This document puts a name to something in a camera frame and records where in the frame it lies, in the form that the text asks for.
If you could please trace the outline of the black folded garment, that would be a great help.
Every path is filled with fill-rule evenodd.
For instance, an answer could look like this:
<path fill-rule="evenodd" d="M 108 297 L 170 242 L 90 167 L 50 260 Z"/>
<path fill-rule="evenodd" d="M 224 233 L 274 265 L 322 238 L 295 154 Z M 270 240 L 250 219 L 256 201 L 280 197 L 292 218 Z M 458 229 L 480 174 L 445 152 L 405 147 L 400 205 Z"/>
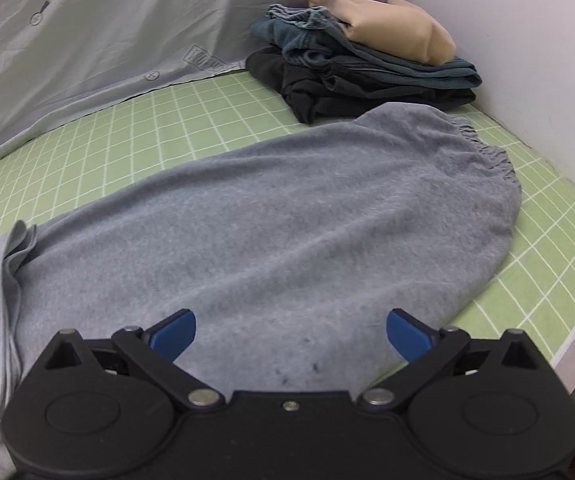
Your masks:
<path fill-rule="evenodd" d="M 298 122 L 313 125 L 323 119 L 357 118 L 387 102 L 424 104 L 443 112 L 471 104 L 471 89 L 432 89 L 409 84 L 386 84 L 351 73 L 334 62 L 309 68 L 285 61 L 276 47 L 248 56 L 246 70 L 260 84 L 278 92 Z"/>

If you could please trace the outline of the green checked mat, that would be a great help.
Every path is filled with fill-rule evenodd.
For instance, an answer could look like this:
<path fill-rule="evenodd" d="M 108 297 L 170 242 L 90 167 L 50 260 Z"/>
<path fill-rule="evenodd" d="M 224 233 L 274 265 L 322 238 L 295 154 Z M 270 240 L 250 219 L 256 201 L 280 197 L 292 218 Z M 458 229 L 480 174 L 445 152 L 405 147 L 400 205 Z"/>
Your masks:
<path fill-rule="evenodd" d="M 507 152 L 522 183 L 514 243 L 457 318 L 475 336 L 519 327 L 554 363 L 575 356 L 575 184 L 473 106 L 460 115 Z M 282 99 L 243 73 L 143 94 L 58 127 L 0 160 L 0 236 L 182 162 L 301 131 Z"/>

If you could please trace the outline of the light grey sweatpants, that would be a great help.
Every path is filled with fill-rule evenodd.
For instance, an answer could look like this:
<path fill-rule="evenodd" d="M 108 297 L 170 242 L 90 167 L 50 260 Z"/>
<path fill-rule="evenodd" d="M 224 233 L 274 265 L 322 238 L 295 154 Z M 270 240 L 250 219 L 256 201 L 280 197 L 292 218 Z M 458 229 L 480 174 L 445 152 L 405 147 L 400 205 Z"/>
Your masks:
<path fill-rule="evenodd" d="M 462 118 L 389 103 L 153 174 L 0 237 L 0 418 L 52 336 L 181 309 L 220 390 L 359 393 L 401 308 L 450 321 L 509 252 L 522 188 Z M 14 470 L 0 439 L 0 479 Z"/>

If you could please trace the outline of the grey carrot print sheet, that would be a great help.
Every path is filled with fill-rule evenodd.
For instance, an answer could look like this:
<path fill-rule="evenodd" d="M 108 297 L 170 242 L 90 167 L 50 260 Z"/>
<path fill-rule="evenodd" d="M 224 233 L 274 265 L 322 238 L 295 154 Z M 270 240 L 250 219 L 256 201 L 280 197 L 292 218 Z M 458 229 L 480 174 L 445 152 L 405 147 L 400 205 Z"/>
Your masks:
<path fill-rule="evenodd" d="M 274 2 L 0 0 L 0 159 L 131 96 L 240 67 Z"/>

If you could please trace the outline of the blue folded jeans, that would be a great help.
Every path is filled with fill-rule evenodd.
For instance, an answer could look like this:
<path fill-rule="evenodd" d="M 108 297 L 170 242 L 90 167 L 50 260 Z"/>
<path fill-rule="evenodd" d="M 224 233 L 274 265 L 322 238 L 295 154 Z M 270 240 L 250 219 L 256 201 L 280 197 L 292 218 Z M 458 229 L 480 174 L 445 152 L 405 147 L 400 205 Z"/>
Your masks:
<path fill-rule="evenodd" d="M 454 58 L 438 66 L 397 58 L 348 40 L 341 24 L 323 6 L 292 8 L 273 3 L 250 25 L 252 36 L 272 44 L 289 64 L 323 70 L 336 64 L 384 84 L 460 90 L 479 87 L 475 66 Z"/>

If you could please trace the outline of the beige folded garment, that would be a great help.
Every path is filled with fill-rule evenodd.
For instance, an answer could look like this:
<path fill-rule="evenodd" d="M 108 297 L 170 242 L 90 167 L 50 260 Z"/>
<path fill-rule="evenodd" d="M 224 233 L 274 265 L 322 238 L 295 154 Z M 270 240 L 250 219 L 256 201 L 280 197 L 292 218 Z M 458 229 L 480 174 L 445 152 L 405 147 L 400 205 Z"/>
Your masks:
<path fill-rule="evenodd" d="M 405 0 L 306 0 L 341 22 L 345 37 L 397 58 L 427 65 L 451 62 L 457 45 L 431 14 Z"/>

